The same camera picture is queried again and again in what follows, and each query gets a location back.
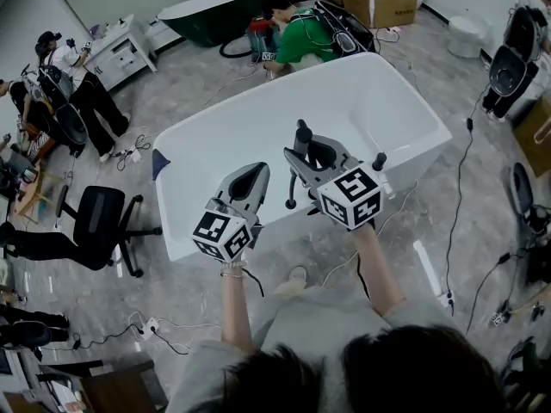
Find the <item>white cabinet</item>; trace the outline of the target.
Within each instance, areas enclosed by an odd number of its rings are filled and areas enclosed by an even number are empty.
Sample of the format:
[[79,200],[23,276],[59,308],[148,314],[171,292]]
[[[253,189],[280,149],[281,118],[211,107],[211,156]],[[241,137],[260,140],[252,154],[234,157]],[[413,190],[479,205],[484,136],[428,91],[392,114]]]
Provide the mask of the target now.
[[111,90],[145,68],[157,72],[156,59],[140,23],[134,15],[128,15],[102,39],[92,42],[85,66],[98,76],[106,90]]

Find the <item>dark blue triangular piece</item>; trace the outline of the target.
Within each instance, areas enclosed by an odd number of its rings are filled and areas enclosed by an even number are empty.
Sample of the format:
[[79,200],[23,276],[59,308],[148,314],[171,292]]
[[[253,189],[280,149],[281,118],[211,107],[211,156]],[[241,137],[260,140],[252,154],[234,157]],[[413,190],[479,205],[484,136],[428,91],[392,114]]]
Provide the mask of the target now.
[[160,172],[171,163],[158,149],[152,151],[152,180],[155,182]]

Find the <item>red and green vacuum cleaner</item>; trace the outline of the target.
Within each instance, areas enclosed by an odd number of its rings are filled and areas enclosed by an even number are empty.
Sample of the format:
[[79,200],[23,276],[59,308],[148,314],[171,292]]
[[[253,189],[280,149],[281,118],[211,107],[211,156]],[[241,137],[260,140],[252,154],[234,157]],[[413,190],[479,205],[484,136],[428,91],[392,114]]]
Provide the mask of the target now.
[[246,30],[252,54],[257,58],[265,52],[276,54],[280,47],[279,26],[263,17],[253,18]]

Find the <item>person's grey shirt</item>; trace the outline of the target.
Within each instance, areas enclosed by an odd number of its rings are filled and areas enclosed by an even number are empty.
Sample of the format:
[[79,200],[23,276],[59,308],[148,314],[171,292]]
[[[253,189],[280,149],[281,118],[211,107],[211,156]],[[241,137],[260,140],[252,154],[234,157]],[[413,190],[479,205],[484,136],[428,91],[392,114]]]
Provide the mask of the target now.
[[492,366],[439,303],[311,287],[267,298],[244,340],[198,342],[166,413],[506,413]]

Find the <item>white floor board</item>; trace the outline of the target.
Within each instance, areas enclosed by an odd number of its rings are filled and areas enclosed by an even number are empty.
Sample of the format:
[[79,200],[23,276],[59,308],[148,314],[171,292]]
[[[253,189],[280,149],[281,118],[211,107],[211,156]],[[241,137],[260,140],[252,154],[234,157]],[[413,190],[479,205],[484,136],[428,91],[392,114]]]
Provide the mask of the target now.
[[440,297],[443,294],[442,286],[439,278],[436,275],[436,270],[432,265],[426,248],[420,240],[416,240],[412,245],[418,254],[419,260],[421,261],[421,265],[423,266],[432,292],[436,297]]

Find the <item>black office chair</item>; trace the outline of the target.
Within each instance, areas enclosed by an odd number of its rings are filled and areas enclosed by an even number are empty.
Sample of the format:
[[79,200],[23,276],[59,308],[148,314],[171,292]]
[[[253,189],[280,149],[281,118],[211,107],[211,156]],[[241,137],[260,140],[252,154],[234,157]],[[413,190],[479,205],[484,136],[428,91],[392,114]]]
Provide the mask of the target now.
[[113,251],[119,249],[122,261],[132,277],[140,278],[144,272],[134,268],[127,244],[133,237],[160,236],[160,226],[152,229],[131,231],[127,228],[133,208],[143,201],[143,196],[135,195],[128,206],[124,206],[126,196],[116,188],[88,186],[81,197],[78,209],[73,209],[67,202],[69,187],[62,187],[56,205],[56,216],[64,213],[74,219],[73,242],[76,253],[75,261],[97,271],[111,266]]

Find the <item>person's right forearm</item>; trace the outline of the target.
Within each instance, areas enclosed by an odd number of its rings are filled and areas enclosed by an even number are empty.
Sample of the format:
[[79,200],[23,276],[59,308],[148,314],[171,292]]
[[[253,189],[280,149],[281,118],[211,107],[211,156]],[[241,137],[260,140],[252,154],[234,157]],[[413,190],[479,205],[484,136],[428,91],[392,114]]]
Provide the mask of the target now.
[[383,316],[405,299],[404,292],[387,263],[373,226],[363,225],[352,231],[351,235],[360,257],[361,275],[371,304]]

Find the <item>brown wooden cabinet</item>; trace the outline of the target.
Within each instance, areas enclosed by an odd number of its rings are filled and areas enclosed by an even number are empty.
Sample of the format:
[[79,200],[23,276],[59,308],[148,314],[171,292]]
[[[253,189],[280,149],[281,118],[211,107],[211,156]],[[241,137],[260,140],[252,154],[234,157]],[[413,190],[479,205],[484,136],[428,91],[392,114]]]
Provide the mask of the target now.
[[89,413],[164,413],[168,398],[153,361],[102,360],[40,365],[41,383],[69,383]]

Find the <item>white bathtub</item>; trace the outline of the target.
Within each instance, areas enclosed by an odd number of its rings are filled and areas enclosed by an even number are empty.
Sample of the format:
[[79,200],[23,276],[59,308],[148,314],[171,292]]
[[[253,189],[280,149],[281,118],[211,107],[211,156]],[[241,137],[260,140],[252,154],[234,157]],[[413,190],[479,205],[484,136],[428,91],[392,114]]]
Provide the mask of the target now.
[[330,224],[311,215],[297,188],[288,209],[290,168],[283,155],[298,120],[340,141],[352,156],[387,160],[382,174],[394,191],[408,188],[436,161],[451,133],[431,106],[383,57],[359,53],[297,71],[206,108],[154,141],[168,164],[156,180],[164,241],[171,261],[198,253],[191,235],[222,180],[250,163],[269,166],[256,248],[269,251]]

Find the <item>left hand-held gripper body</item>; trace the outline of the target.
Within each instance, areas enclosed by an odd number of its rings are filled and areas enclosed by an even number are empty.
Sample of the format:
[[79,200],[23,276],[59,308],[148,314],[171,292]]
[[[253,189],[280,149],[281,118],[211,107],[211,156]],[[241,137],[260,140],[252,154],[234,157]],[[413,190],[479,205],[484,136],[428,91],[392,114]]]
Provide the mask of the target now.
[[246,248],[253,248],[263,229],[257,212],[263,194],[251,193],[244,199],[220,191],[212,197],[191,233],[199,251],[220,262],[233,262]]

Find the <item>large black grey backpack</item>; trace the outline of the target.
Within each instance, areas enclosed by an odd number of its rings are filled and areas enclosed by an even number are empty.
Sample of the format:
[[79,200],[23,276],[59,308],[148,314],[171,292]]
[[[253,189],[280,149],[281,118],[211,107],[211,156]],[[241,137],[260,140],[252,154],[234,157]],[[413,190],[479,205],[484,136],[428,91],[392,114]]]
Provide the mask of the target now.
[[547,25],[539,9],[516,8],[489,70],[490,86],[499,96],[511,96],[524,80],[529,63],[539,59]]

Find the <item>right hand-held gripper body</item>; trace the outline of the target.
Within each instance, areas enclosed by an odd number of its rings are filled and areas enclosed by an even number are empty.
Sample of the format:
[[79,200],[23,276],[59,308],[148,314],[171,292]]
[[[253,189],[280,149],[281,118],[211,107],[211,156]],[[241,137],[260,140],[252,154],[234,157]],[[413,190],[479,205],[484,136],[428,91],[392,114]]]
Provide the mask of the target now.
[[350,231],[371,222],[383,211],[384,182],[367,162],[343,167],[314,191],[317,208]]

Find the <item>person's white shoe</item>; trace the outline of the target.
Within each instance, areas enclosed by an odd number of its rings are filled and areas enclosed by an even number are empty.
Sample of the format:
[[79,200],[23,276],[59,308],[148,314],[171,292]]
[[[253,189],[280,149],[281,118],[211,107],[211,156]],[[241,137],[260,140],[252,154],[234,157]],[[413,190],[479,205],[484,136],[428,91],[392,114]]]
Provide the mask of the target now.
[[303,266],[296,266],[290,271],[288,279],[275,289],[274,295],[289,298],[299,297],[305,292],[306,284],[306,269]]

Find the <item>large cardboard box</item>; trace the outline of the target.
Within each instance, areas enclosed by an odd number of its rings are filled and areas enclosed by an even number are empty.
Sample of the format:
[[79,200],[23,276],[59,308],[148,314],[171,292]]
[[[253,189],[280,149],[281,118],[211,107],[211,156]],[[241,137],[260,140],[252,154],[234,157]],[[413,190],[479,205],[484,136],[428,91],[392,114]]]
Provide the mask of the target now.
[[366,28],[393,28],[413,24],[418,0],[343,0],[344,8]]

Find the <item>white toilet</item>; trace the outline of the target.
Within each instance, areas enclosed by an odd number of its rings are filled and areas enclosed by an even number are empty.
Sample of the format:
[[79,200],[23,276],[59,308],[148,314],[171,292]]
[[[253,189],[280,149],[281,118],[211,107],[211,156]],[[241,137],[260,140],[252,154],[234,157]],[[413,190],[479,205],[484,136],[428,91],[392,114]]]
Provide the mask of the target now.
[[456,15],[449,18],[448,51],[463,59],[476,59],[491,38],[490,27],[481,17]]

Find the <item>dark green bathtub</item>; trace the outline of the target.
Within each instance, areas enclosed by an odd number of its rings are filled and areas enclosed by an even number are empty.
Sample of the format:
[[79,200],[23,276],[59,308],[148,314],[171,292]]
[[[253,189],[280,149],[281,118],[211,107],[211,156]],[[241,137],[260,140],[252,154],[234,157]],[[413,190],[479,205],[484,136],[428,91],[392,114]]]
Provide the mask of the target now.
[[186,40],[214,47],[244,35],[261,5],[262,0],[188,0],[161,10],[157,18]]

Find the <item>small black grey device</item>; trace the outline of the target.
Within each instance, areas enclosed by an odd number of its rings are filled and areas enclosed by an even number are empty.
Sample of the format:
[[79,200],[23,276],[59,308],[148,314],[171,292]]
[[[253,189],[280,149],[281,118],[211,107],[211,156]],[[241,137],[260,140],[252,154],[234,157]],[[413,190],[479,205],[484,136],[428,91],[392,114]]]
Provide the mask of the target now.
[[494,312],[491,318],[491,322],[494,326],[499,326],[501,324],[507,324],[511,319],[511,305],[510,301],[505,300],[498,309]]

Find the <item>small wooden table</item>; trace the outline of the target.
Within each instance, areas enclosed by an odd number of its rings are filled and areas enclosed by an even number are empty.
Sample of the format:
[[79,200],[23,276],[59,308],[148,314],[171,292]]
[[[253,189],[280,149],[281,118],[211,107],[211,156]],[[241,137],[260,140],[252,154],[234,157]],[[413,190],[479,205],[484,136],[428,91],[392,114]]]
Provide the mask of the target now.
[[64,178],[43,169],[40,163],[34,166],[34,171],[35,177],[32,182],[22,180],[20,183],[20,189],[15,199],[14,214],[37,224],[38,221],[32,217],[32,209],[41,202],[55,208],[56,202],[52,197],[46,195],[46,189],[59,185]]

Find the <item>orange sofa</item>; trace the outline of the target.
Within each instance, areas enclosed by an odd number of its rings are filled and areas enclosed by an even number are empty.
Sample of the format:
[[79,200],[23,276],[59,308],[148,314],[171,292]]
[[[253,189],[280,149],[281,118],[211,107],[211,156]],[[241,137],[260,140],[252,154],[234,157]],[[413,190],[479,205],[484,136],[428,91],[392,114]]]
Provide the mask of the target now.
[[20,153],[31,163],[38,163],[57,145],[54,139],[33,125],[18,132],[17,143]]

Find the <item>person's left forearm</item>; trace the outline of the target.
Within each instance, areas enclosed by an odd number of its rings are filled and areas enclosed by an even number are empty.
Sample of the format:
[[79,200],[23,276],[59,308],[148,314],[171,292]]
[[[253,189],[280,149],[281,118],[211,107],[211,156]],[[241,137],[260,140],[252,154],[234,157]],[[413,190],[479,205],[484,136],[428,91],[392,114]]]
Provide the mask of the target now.
[[220,271],[221,341],[252,354],[255,346],[245,298],[244,265],[243,261],[224,263]]

